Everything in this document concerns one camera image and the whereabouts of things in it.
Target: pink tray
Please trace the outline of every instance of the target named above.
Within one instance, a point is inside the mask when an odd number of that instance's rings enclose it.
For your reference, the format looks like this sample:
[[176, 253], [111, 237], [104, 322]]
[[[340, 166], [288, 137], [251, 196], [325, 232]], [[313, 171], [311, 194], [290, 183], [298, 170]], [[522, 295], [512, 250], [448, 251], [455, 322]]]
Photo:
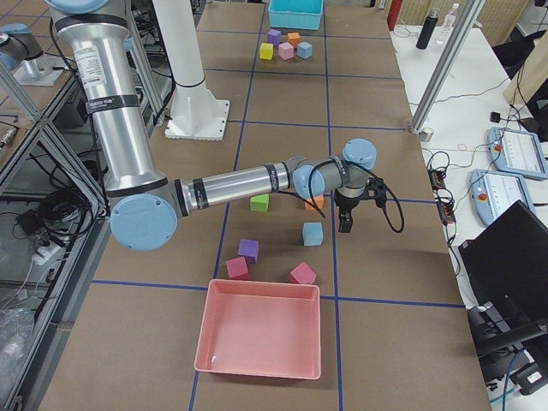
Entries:
[[319, 288], [211, 280], [194, 368], [318, 379]]

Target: computer monitor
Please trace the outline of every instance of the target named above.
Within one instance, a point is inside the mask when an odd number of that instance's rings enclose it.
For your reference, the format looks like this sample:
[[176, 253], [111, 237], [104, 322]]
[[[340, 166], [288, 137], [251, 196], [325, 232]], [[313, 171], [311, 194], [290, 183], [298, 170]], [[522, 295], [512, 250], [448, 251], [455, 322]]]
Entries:
[[[521, 201], [459, 251], [478, 302], [510, 329], [548, 318], [548, 228]], [[522, 343], [548, 374], [548, 336]]]

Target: cube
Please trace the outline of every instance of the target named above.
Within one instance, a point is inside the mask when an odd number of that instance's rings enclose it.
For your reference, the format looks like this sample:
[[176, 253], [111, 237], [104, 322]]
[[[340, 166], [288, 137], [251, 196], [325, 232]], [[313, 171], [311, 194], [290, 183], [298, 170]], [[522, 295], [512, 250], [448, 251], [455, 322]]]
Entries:
[[282, 32], [276, 30], [275, 28], [272, 28], [266, 34], [266, 41], [268, 41], [272, 45], [279, 45], [282, 42]]
[[312, 57], [312, 45], [303, 41], [297, 46], [297, 56], [300, 58], [310, 58]]
[[261, 60], [271, 60], [274, 57], [274, 45], [270, 43], [261, 43], [259, 57]]
[[293, 58], [293, 55], [295, 53], [295, 50], [293, 48], [293, 45], [291, 45], [288, 42], [281, 43], [277, 47], [277, 54], [283, 59], [283, 60], [289, 60], [290, 58]]
[[[324, 196], [319, 195], [317, 197], [314, 197], [314, 200], [316, 201], [316, 206], [318, 206], [318, 208], [321, 210], [322, 207], [324, 206]], [[316, 211], [316, 209], [314, 207], [312, 207], [311, 205], [309, 205], [308, 203], [305, 203], [305, 210]]]
[[256, 264], [259, 260], [259, 242], [256, 240], [240, 240], [238, 255], [246, 259], [249, 264]]
[[238, 257], [237, 259], [227, 259], [226, 270], [229, 272], [231, 280], [248, 280], [249, 271], [247, 270], [246, 259]]
[[301, 35], [299, 33], [288, 33], [288, 42], [296, 49], [301, 42]]
[[249, 206], [251, 207], [251, 211], [267, 212], [269, 201], [270, 195], [268, 194], [255, 195], [249, 199]]
[[302, 227], [302, 240], [305, 246], [321, 246], [324, 240], [322, 223], [305, 223]]
[[302, 262], [289, 273], [289, 281], [294, 284], [314, 284], [316, 273], [307, 263]]

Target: blue and white device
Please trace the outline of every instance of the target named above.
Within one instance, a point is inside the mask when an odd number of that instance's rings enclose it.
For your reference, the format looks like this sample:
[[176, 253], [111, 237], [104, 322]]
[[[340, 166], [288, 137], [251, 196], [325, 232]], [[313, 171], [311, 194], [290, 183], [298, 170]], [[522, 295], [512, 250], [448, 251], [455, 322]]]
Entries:
[[487, 141], [499, 170], [535, 180], [548, 179], [548, 165], [535, 133], [493, 127], [487, 134]]
[[535, 212], [525, 179], [501, 171], [474, 170], [470, 178], [470, 193], [481, 221], [489, 225], [517, 200]]

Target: clear plastic wrap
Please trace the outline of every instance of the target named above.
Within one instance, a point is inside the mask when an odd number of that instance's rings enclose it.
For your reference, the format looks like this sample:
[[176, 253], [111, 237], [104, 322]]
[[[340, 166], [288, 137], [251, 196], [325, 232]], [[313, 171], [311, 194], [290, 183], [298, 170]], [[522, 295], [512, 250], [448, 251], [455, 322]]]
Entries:
[[8, 400], [31, 347], [33, 312], [28, 308], [0, 310], [0, 407]]

